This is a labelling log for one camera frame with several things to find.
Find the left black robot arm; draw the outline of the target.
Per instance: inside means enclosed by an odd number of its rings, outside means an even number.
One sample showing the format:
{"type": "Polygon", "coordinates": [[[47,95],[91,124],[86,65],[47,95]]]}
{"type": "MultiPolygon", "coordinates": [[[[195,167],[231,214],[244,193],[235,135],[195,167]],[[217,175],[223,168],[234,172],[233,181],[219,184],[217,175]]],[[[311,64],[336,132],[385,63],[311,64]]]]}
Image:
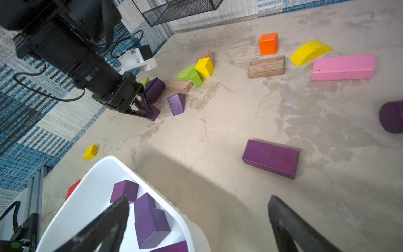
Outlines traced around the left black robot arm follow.
{"type": "Polygon", "coordinates": [[[112,1],[1,1],[1,26],[17,32],[18,58],[50,63],[109,109],[151,119],[143,85],[102,56],[114,44],[121,18],[112,1]]]}

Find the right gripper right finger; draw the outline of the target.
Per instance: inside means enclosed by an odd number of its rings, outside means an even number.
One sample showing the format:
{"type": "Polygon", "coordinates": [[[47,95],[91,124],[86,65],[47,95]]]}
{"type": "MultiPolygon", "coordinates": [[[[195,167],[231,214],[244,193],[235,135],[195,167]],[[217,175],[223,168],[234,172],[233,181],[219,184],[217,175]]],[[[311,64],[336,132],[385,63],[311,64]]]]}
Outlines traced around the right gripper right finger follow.
{"type": "Polygon", "coordinates": [[[280,252],[297,252],[298,247],[304,252],[340,251],[275,195],[268,203],[268,216],[280,252]]]}

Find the small purple cube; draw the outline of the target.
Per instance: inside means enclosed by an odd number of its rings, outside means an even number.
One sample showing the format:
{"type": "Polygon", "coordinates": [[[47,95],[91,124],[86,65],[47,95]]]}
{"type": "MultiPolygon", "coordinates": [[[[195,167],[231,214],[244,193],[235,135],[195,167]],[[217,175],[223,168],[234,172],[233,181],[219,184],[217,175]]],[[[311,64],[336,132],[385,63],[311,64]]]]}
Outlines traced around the small purple cube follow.
{"type": "Polygon", "coordinates": [[[126,196],[129,203],[134,203],[137,199],[139,185],[135,182],[124,180],[113,186],[110,203],[114,203],[119,198],[126,196]]]}

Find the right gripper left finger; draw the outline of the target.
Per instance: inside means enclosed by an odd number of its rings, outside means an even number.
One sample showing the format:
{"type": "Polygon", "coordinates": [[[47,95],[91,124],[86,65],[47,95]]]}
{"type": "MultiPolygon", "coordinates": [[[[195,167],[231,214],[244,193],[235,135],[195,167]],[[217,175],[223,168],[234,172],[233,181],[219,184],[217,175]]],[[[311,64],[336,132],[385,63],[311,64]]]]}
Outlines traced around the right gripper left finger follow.
{"type": "Polygon", "coordinates": [[[129,210],[128,198],[119,198],[56,251],[118,252],[127,228],[129,210]]]}

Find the purple cube cluster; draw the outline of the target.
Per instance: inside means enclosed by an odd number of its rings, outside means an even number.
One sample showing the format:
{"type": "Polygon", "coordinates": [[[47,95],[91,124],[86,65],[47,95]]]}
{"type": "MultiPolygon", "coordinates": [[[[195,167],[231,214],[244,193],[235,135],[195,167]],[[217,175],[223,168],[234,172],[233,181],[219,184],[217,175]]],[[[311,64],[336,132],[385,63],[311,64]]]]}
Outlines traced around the purple cube cluster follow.
{"type": "Polygon", "coordinates": [[[151,252],[188,252],[188,246],[186,241],[182,241],[179,243],[154,249],[151,252]]]}

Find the purple wedge block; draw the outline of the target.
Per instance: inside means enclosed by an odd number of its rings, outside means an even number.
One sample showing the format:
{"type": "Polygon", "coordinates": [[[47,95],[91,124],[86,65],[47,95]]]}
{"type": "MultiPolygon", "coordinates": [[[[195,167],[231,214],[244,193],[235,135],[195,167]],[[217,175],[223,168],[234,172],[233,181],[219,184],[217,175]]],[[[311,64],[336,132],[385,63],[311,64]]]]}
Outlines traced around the purple wedge block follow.
{"type": "Polygon", "coordinates": [[[168,97],[168,102],[173,116],[179,115],[185,111],[186,94],[177,93],[168,97]]]}

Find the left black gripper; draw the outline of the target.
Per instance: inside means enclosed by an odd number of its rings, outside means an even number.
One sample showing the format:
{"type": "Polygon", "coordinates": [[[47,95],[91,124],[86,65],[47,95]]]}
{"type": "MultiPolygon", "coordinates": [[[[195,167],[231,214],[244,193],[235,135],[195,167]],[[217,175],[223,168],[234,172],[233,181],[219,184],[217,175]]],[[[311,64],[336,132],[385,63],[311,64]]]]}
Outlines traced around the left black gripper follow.
{"type": "Polygon", "coordinates": [[[145,87],[137,82],[133,73],[124,73],[119,84],[109,93],[104,96],[93,94],[92,99],[119,113],[148,119],[154,117],[145,87]]]}

